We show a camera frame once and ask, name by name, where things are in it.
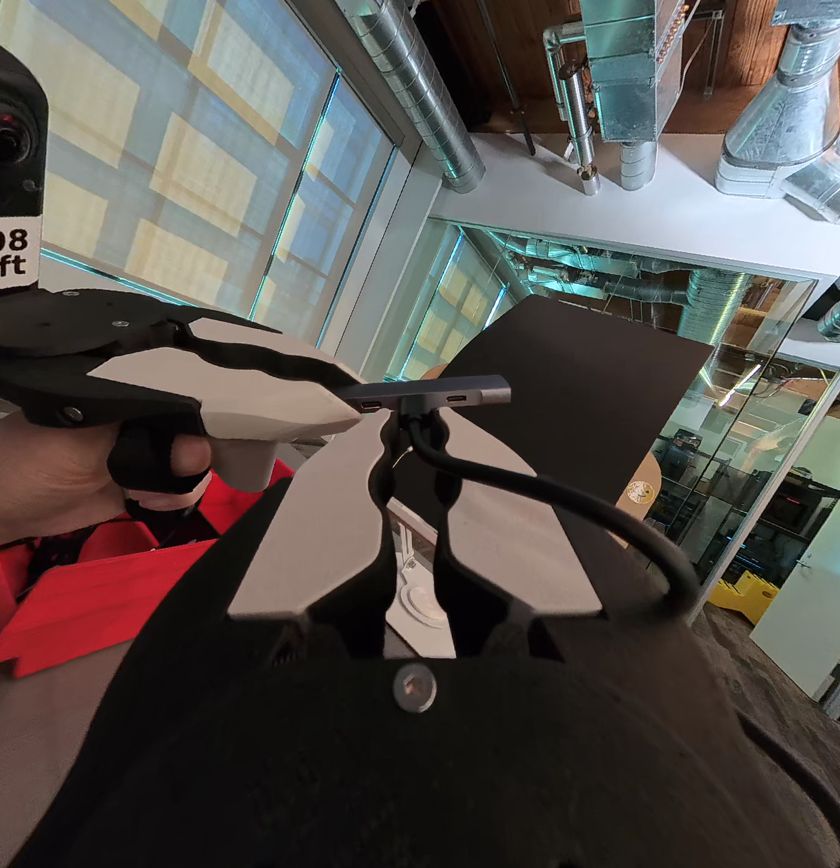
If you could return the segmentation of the rectangular metal duct box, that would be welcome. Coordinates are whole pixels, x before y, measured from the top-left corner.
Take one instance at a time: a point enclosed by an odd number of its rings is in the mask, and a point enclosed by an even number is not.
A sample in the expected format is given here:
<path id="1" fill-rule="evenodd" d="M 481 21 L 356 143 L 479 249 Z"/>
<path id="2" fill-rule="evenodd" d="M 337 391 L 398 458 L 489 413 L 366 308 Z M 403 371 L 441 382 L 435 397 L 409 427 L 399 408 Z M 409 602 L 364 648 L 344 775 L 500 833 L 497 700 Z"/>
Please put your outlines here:
<path id="1" fill-rule="evenodd" d="M 692 8 L 684 1 L 580 3 L 600 133 L 620 146 L 626 191 L 654 178 L 659 139 L 682 90 Z"/>

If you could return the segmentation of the silver pipe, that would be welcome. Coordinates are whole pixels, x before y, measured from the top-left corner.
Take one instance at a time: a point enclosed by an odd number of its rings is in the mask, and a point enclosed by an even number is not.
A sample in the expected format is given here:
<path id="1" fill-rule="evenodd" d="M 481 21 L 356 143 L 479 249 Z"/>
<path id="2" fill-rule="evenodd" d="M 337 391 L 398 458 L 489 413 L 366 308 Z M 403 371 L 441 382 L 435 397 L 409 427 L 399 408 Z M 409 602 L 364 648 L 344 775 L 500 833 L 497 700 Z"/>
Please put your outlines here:
<path id="1" fill-rule="evenodd" d="M 543 46 L 558 116 L 567 124 L 573 145 L 577 175 L 584 194 L 594 196 L 599 192 L 599 177 L 581 75 L 584 64 L 567 60 L 564 53 L 567 45 L 584 41 L 585 37 L 584 25 L 576 18 L 547 27 L 543 32 Z"/>

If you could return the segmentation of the silver spiral duct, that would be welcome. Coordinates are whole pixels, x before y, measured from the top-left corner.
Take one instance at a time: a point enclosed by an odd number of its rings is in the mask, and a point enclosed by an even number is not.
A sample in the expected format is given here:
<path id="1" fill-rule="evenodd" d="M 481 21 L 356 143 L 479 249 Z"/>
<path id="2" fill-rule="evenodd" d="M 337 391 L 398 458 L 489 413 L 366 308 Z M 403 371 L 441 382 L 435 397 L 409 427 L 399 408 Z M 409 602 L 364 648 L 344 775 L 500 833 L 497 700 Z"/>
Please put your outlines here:
<path id="1" fill-rule="evenodd" d="M 457 193 L 477 189 L 485 165 L 408 7 L 395 1 L 337 1 L 337 6 L 448 187 Z"/>

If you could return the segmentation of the wide silver duct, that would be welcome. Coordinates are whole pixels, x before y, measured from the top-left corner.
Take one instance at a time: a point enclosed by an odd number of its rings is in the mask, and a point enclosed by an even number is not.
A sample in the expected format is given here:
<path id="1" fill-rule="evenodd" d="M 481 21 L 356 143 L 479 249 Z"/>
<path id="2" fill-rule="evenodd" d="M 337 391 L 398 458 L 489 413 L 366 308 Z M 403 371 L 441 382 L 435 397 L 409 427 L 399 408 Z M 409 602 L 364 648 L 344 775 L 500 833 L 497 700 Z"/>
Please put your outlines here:
<path id="1" fill-rule="evenodd" d="M 776 2 L 771 25 L 787 30 L 783 49 L 724 136 L 715 186 L 840 225 L 840 1 Z"/>

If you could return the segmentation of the person's left hand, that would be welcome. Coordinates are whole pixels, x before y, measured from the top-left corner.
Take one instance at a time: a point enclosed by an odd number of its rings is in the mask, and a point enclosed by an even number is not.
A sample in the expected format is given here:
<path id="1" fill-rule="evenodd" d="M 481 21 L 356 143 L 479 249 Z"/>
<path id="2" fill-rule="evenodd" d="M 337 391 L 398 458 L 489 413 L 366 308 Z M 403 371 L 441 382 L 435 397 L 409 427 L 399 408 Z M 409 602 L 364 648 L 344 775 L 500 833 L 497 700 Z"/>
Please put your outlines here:
<path id="1" fill-rule="evenodd" d="M 53 537 L 112 520 L 126 500 L 154 511 L 194 505 L 211 481 L 207 440 L 180 435 L 174 440 L 176 476 L 205 472 L 187 494 L 126 491 L 108 470 L 120 426 L 52 429 L 28 422 L 21 413 L 0 419 L 0 546 L 28 537 Z"/>

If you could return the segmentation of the red plastic bin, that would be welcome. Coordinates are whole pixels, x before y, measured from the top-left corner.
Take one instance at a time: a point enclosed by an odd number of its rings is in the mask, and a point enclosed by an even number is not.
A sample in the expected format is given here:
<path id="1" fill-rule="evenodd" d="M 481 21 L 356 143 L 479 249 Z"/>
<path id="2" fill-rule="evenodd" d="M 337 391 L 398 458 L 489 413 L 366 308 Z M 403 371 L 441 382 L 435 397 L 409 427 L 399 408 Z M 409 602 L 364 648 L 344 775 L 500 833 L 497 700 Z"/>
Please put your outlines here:
<path id="1" fill-rule="evenodd" d="M 200 512 L 214 539 L 155 548 L 155 537 L 122 515 L 98 526 L 78 561 L 53 566 L 22 595 L 31 543 L 0 549 L 0 665 L 33 675 L 132 641 L 176 582 L 262 496 L 214 476 Z"/>

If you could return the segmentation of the yellow step stool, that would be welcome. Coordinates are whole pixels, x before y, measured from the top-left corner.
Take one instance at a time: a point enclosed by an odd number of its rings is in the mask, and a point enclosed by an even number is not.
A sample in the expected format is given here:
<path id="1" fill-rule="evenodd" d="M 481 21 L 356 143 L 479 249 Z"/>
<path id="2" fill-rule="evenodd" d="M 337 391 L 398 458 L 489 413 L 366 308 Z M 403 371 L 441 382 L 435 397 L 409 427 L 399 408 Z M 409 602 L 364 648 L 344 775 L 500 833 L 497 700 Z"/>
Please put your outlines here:
<path id="1" fill-rule="evenodd" d="M 719 609 L 741 614 L 751 625 L 760 622 L 780 589 L 751 571 L 744 571 L 736 581 L 719 580 L 708 602 Z"/>

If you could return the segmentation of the black shelf rack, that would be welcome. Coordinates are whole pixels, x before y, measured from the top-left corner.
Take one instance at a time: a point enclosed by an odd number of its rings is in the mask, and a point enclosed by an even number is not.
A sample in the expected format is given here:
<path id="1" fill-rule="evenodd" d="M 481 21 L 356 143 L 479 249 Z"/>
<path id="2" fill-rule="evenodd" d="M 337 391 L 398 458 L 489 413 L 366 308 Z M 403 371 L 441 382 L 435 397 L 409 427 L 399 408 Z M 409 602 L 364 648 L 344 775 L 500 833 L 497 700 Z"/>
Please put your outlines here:
<path id="1" fill-rule="evenodd" d="M 840 490 L 817 482 L 806 468 L 788 472 L 751 536 L 751 564 L 781 588 L 840 501 Z"/>

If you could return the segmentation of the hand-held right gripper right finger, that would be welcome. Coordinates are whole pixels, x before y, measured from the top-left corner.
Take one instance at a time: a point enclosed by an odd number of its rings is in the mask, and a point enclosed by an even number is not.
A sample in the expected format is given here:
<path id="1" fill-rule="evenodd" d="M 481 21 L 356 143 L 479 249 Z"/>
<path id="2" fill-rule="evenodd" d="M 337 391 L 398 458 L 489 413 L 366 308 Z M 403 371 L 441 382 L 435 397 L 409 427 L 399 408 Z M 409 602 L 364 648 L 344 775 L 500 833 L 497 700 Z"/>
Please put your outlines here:
<path id="1" fill-rule="evenodd" d="M 433 486 L 434 587 L 457 657 L 479 656 L 501 625 L 526 634 L 544 618 L 602 612 L 552 506 L 439 471 Z"/>

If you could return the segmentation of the white door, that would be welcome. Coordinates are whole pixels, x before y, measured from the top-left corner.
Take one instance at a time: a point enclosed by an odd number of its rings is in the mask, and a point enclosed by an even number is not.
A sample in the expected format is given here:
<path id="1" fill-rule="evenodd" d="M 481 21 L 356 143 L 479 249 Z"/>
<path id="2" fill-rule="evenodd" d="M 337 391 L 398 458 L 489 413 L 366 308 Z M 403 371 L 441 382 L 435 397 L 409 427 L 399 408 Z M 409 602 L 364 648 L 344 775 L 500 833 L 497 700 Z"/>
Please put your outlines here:
<path id="1" fill-rule="evenodd" d="M 840 418 L 826 416 L 798 465 L 840 491 Z M 840 680 L 840 500 L 817 531 L 751 641 L 811 700 Z"/>

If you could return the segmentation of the dark grey usb hub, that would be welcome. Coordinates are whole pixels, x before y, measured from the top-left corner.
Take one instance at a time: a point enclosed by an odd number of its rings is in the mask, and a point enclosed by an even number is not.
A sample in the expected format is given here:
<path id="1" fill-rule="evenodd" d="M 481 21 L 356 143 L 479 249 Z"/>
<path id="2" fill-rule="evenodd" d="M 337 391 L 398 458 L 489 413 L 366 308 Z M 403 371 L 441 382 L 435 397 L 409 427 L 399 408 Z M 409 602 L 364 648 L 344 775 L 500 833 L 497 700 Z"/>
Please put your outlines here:
<path id="1" fill-rule="evenodd" d="M 404 415 L 411 410 L 421 416 L 444 407 L 506 405 L 512 396 L 511 386 L 500 375 L 387 381 L 345 386 L 332 393 L 363 415 L 378 410 Z"/>

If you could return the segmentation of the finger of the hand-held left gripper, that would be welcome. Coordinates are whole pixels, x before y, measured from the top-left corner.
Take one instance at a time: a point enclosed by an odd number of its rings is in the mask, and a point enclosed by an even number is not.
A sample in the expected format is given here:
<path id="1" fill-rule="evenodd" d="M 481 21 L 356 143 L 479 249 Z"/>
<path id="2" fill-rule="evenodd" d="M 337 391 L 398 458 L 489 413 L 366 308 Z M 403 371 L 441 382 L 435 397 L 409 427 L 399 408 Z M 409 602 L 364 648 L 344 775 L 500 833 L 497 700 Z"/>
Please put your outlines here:
<path id="1" fill-rule="evenodd" d="M 323 385 L 227 368 L 194 353 L 159 348 L 114 357 L 89 377 L 196 399 L 214 439 L 295 439 L 337 434 L 361 415 Z"/>
<path id="2" fill-rule="evenodd" d="M 198 318 L 181 324 L 178 347 L 219 367 L 309 381 L 331 392 L 363 383 L 358 374 L 310 344 L 238 322 Z"/>

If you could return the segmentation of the black felt desk divider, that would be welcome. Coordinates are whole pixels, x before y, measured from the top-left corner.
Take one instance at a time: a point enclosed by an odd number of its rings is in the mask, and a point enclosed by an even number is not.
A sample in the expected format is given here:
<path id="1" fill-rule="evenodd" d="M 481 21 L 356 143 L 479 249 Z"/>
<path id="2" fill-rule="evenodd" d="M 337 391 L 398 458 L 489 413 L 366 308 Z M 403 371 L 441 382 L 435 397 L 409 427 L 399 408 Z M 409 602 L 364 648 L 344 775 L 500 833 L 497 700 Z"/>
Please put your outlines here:
<path id="1" fill-rule="evenodd" d="M 508 405 L 460 414 L 541 476 L 614 505 L 710 353 L 668 331 L 534 295 L 471 339 L 442 376 L 502 376 Z"/>

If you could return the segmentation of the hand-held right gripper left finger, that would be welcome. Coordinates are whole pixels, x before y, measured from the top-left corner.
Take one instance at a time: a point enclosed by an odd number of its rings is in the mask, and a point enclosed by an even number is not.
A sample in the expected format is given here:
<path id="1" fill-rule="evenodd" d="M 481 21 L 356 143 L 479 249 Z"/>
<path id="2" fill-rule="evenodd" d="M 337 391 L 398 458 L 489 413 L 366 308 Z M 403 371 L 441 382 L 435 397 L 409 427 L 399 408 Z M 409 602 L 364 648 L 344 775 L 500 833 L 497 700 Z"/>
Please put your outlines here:
<path id="1" fill-rule="evenodd" d="M 263 534 L 228 614 L 338 632 L 349 654 L 381 657 L 396 591 L 387 506 L 397 414 L 378 410 L 307 460 Z"/>

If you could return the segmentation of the narrow window with blinds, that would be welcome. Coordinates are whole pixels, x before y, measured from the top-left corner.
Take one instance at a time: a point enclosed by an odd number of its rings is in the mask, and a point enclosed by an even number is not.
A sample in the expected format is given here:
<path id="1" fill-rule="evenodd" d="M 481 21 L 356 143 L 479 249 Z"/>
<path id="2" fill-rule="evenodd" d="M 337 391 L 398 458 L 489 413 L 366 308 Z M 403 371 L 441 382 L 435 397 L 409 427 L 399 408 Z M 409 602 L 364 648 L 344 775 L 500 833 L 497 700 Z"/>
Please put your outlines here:
<path id="1" fill-rule="evenodd" d="M 389 380 L 417 380 L 446 366 L 518 299 L 466 230 L 428 221 L 396 292 L 407 304 L 395 314 L 394 348 L 383 367 Z"/>

